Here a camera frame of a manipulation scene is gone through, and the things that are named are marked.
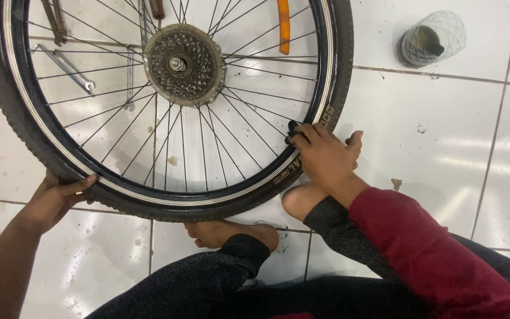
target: foot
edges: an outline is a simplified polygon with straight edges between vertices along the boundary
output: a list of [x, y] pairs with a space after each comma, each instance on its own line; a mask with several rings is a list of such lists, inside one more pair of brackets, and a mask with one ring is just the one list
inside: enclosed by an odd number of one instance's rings
[[312, 208], [328, 197], [328, 193], [320, 186], [309, 182], [288, 190], [281, 200], [283, 208], [290, 216], [304, 221]]
[[188, 236], [196, 238], [198, 247], [211, 249], [221, 248], [231, 236], [238, 234], [250, 235], [264, 243], [271, 252], [279, 245], [279, 234], [271, 225], [243, 225], [226, 220], [184, 223]]

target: hub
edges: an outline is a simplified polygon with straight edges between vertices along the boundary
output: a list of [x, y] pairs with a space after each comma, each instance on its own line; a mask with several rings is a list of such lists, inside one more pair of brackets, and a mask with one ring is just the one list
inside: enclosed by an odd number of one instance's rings
[[145, 73], [155, 90], [177, 105], [215, 101], [225, 84], [220, 47], [194, 25], [159, 29], [143, 51]]

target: black pants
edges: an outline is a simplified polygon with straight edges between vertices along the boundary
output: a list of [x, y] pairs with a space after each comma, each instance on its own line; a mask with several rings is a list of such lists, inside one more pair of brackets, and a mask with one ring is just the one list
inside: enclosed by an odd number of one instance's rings
[[[332, 250], [368, 266], [383, 279], [329, 276], [289, 288], [238, 292], [270, 255], [248, 235], [231, 237], [214, 252], [167, 265], [90, 314], [105, 318], [270, 318], [310, 313], [316, 318], [427, 318], [430, 308], [387, 265], [376, 247], [332, 198], [313, 208], [304, 223]], [[510, 282], [510, 259], [453, 235]]]

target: bicycle wheel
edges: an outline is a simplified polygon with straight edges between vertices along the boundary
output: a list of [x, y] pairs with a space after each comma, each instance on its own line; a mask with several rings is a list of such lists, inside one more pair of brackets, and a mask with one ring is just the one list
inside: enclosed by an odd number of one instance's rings
[[11, 127], [65, 182], [96, 173], [87, 195], [128, 214], [214, 220], [279, 194], [301, 175], [287, 123], [333, 130], [344, 106], [349, 0], [291, 1], [288, 41], [274, 1], [165, 1], [161, 21], [148, 4], [63, 1], [57, 47], [41, 2], [0, 0]]

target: orange reflector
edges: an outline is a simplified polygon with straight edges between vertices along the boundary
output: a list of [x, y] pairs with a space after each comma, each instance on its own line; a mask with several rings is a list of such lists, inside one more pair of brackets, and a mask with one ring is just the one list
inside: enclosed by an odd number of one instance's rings
[[279, 25], [280, 25], [280, 46], [279, 52], [288, 55], [290, 53], [290, 12], [288, 10], [288, 0], [277, 0], [279, 5]]

